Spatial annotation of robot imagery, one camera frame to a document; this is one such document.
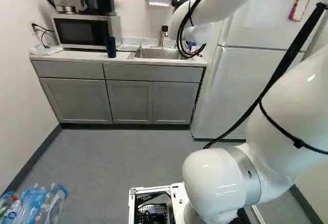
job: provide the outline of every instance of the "faucet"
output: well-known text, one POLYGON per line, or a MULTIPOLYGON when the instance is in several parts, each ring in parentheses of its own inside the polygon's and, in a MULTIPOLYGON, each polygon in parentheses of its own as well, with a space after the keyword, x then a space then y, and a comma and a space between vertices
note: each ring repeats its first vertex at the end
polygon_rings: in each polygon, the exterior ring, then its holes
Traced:
POLYGON ((158 46, 163 47, 163 40, 164 37, 168 37, 169 33, 169 26, 168 25, 162 25, 161 30, 160 30, 160 37, 159 37, 159 44, 158 46))

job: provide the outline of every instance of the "microwave door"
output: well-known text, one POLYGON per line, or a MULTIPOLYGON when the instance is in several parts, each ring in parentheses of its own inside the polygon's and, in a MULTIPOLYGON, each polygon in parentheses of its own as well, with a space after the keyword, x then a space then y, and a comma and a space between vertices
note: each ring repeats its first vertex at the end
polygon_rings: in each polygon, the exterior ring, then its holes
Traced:
POLYGON ((61 45, 67 48, 105 49, 108 23, 81 19, 54 18, 61 45))

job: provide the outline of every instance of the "water bottle pack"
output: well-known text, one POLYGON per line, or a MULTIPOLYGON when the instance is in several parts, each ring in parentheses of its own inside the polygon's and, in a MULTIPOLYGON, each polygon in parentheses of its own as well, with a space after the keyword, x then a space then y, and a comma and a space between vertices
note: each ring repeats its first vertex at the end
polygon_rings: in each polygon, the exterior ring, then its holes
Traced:
POLYGON ((19 199, 8 192, 0 198, 0 223, 57 224, 67 195, 61 184, 52 184, 49 189, 35 184, 19 199))

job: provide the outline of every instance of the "microwave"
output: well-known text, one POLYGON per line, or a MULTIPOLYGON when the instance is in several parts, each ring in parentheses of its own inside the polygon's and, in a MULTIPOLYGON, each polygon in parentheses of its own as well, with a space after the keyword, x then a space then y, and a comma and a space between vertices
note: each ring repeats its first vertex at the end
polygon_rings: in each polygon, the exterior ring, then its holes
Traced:
POLYGON ((64 48, 106 50, 105 37, 122 44, 120 16, 56 14, 52 24, 59 44, 64 48))

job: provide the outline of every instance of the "power outlet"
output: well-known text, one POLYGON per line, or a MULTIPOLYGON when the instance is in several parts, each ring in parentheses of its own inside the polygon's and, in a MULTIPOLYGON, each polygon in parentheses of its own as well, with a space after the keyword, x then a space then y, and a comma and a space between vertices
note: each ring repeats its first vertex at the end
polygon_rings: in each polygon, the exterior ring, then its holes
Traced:
POLYGON ((33 21, 29 21, 29 29, 31 31, 31 34, 35 35, 36 34, 36 29, 32 26, 33 23, 34 23, 33 21))

